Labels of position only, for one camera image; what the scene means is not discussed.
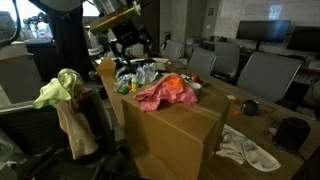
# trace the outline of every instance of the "gray office chair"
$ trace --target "gray office chair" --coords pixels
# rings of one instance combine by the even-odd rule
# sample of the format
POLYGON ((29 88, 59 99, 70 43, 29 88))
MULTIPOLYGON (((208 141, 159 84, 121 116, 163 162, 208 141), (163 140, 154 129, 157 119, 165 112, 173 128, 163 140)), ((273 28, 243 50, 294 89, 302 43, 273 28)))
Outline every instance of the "gray office chair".
POLYGON ((210 75, 216 58, 217 55, 213 51, 196 48, 188 63, 188 69, 204 75, 210 75))
POLYGON ((214 61, 211 76, 219 79, 234 78, 239 66, 240 46, 226 42, 214 42, 214 61))
POLYGON ((268 53, 254 53, 242 70, 237 86, 273 102, 281 100, 301 60, 268 53))
POLYGON ((162 57, 168 58, 171 61, 178 61, 181 55, 182 46, 183 46, 182 43, 169 40, 162 57))

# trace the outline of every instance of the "yellow-green cloth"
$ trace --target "yellow-green cloth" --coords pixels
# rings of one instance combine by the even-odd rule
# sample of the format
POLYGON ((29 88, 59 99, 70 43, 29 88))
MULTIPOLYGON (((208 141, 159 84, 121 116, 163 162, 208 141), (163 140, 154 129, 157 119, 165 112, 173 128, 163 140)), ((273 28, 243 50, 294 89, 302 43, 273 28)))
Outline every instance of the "yellow-green cloth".
POLYGON ((40 96, 33 102, 33 107, 39 109, 72 99, 76 85, 83 85, 80 74, 72 69, 62 69, 58 78, 51 79, 50 83, 40 89, 40 96))

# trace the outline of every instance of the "cup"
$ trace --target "cup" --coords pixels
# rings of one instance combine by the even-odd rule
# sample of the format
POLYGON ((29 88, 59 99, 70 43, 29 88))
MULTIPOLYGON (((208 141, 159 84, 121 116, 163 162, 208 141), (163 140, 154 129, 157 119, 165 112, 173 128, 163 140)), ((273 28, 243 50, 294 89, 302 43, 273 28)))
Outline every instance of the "cup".
POLYGON ((196 82, 190 82, 189 86, 193 89, 196 96, 199 97, 202 91, 202 85, 196 82))

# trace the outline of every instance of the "office chair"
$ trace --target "office chair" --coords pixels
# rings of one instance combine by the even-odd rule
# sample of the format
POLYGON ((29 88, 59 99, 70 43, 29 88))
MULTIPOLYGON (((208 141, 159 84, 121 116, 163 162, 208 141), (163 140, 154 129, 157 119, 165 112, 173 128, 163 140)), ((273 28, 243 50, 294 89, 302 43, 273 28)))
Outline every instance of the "office chair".
POLYGON ((214 42, 214 61, 211 76, 219 79, 234 78, 239 66, 240 46, 226 42, 214 42))
POLYGON ((217 55, 213 51, 196 48, 192 53, 188 68, 204 75, 210 75, 216 58, 217 55))
POLYGON ((181 56, 182 46, 182 43, 169 40, 162 57, 167 58, 171 61, 178 61, 179 57, 181 56))
MULTIPOLYGON (((32 103, 27 101, 0 108, 0 127, 26 154, 36 155, 51 146, 58 149, 67 147, 68 139, 59 126, 57 110, 52 106, 34 109, 32 103)), ((86 93, 79 102, 78 110, 86 116, 95 135, 99 146, 97 155, 115 154, 114 132, 108 123, 99 91, 86 93)))
POLYGON ((256 52, 242 70, 237 86, 277 102, 284 97, 301 64, 298 59, 256 52))

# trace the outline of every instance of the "pink cloth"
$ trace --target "pink cloth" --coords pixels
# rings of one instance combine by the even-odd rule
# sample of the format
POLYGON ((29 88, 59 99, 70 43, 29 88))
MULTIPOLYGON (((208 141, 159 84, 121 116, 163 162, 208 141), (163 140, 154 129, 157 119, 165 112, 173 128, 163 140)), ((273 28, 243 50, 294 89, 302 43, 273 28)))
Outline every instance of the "pink cloth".
POLYGON ((141 102, 142 111, 156 110, 161 99, 170 103, 183 102, 189 106, 198 101, 193 89, 177 74, 163 77, 155 86, 137 93, 133 98, 141 102))

